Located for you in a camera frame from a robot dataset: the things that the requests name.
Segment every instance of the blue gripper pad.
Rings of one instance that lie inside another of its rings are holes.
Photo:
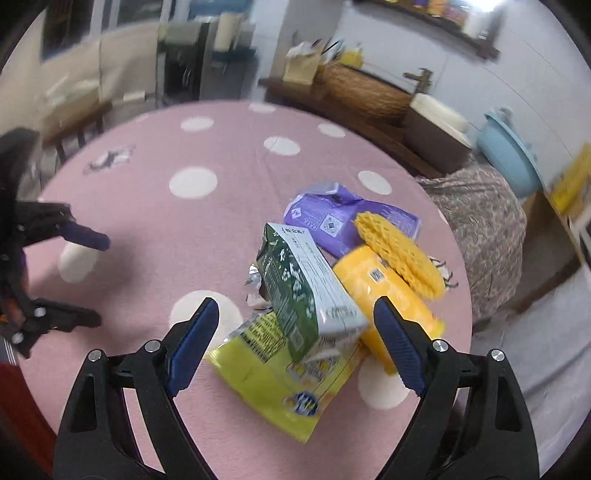
[[[201,312],[199,310],[190,321],[192,322],[196,316],[197,319],[170,357],[166,391],[172,397],[176,397],[179,391],[184,390],[191,383],[199,362],[217,329],[219,321],[217,303],[210,300],[204,310]]]
[[[414,390],[420,397],[427,388],[423,377],[423,359],[404,331],[399,318],[402,319],[398,312],[394,313],[389,308],[386,300],[380,299],[375,303],[375,327],[378,329],[404,385]]]
[[[107,251],[111,246],[111,240],[104,233],[95,232],[75,222],[67,222],[61,225],[60,235],[68,242],[102,252]]]

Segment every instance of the pink tablecloth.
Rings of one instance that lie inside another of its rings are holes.
[[[106,158],[107,151],[120,153]],[[322,180],[422,219],[419,246],[445,260],[459,283],[431,308],[447,323],[445,338],[468,351],[472,318],[462,256],[437,208],[391,158],[349,131],[291,109],[248,102],[184,105],[109,131],[72,158],[43,193],[45,200],[70,203],[81,224],[112,239],[101,254],[62,239],[27,250],[33,294],[103,316],[98,329],[45,335],[32,358],[22,361],[52,428],[59,427],[89,350],[135,351],[162,338],[208,295],[221,305],[214,342],[237,327],[249,315],[243,282],[264,223],[281,222],[289,200]],[[157,466],[131,397],[140,450],[147,464]],[[245,405],[205,361],[176,403],[220,480],[366,480],[396,447],[418,399],[367,359],[305,445]]]

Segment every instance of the purple snack bag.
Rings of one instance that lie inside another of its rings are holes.
[[[392,205],[365,200],[337,182],[315,185],[301,192],[287,206],[283,220],[288,225],[307,228],[318,246],[340,258],[363,245],[353,224],[362,212],[383,216],[413,240],[421,228],[417,216]]]

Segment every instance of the faucet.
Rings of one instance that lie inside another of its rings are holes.
[[[433,84],[433,82],[431,81],[432,75],[433,72],[429,69],[421,69],[420,75],[416,75],[410,72],[404,72],[403,74],[404,78],[418,82],[417,86],[414,89],[413,95],[416,95],[418,93],[427,93],[430,86]]]

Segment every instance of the green snack package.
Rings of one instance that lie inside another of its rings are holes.
[[[256,263],[294,362],[338,356],[368,327],[308,229],[266,224]]]
[[[248,405],[305,443],[324,409],[367,354],[356,342],[341,356],[292,362],[277,315],[268,312],[234,331],[207,359]]]

